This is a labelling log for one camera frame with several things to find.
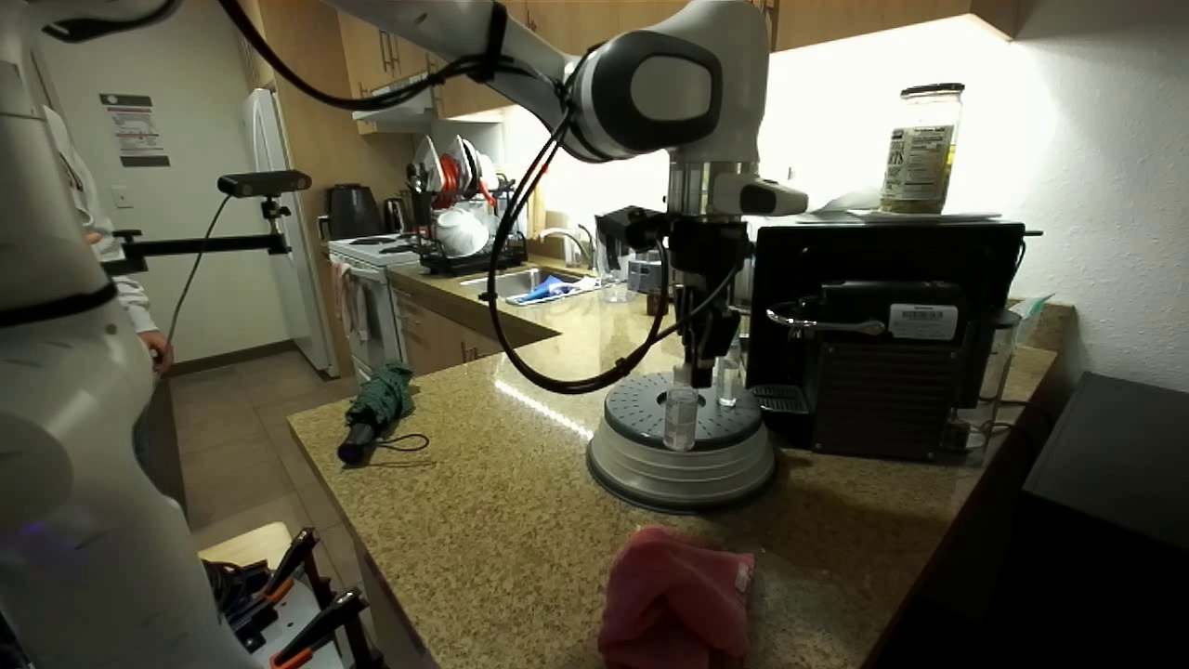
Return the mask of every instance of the granite countertop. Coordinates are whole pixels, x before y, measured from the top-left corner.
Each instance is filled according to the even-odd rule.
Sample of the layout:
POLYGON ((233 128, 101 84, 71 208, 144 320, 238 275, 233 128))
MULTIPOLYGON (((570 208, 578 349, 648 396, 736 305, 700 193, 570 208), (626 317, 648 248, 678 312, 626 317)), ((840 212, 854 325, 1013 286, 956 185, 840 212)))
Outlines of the granite countertop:
MULTIPOLYGON (((460 278, 399 282, 481 312, 460 278)), ((508 320, 559 331, 519 352, 551 375, 591 375, 630 352, 642 301, 600 292, 508 320)), ((670 368, 678 341, 642 368, 670 368)), ((1028 396, 1052 352, 1021 349, 1010 395, 1028 396)), ((582 461, 601 395, 559 396, 506 357, 415 378, 400 434, 425 455, 378 449, 345 471, 336 457, 345 401, 291 418, 310 461, 352 523, 378 575, 438 665, 601 665, 601 584, 641 523, 670 523, 757 556, 751 587, 751 665, 864 665, 984 471, 786 449, 757 501, 714 518, 665 518, 605 493, 582 461)))

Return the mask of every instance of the white refrigerator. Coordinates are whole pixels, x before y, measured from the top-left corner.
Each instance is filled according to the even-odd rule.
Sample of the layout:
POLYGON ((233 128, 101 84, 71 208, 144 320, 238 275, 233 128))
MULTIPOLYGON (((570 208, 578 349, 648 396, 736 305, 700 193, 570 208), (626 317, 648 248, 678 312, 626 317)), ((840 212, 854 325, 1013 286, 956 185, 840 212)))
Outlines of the white refrigerator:
MULTIPOLYGON (((248 119, 254 172, 291 172, 294 155, 291 155, 288 119, 274 90, 267 84, 254 90, 244 100, 244 119, 248 119)), ((321 264, 315 264, 324 242, 314 233, 303 196, 288 193, 280 196, 280 203, 291 208, 291 216, 280 218, 280 233, 288 233, 291 252, 270 256, 270 275, 283 292, 291 337, 315 373, 338 375, 343 363, 336 357, 332 317, 327 317, 321 264)))

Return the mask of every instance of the pink cloth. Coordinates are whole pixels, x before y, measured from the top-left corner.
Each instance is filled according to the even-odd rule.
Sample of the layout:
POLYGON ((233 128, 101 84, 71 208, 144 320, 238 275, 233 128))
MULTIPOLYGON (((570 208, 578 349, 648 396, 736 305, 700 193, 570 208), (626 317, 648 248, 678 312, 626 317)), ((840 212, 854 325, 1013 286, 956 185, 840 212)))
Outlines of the pink cloth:
POLYGON ((608 569, 600 650, 608 669, 727 669, 748 655, 751 554, 641 528, 608 569))

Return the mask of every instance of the kitchen sink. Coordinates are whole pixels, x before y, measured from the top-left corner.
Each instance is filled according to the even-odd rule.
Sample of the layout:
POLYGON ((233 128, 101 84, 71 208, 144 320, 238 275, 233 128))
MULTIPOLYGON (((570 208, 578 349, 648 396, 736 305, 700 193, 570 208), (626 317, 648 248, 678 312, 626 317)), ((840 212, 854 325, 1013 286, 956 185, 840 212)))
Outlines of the kitchen sink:
MULTIPOLYGON (((516 305, 561 301, 589 292, 594 282, 578 273, 512 266, 496 275, 496 292, 516 305)), ((464 278, 460 289, 487 301, 487 275, 464 278)))

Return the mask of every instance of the jar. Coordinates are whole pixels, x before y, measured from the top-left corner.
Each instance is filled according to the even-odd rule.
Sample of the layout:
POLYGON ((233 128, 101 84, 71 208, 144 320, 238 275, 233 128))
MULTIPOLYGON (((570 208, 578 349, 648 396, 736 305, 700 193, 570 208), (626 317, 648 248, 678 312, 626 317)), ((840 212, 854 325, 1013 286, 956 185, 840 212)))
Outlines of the jar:
POLYGON ((932 81, 903 90, 901 123, 891 131, 887 172, 883 172, 883 212, 926 212, 943 208, 956 159, 956 128, 964 115, 958 81, 932 81))

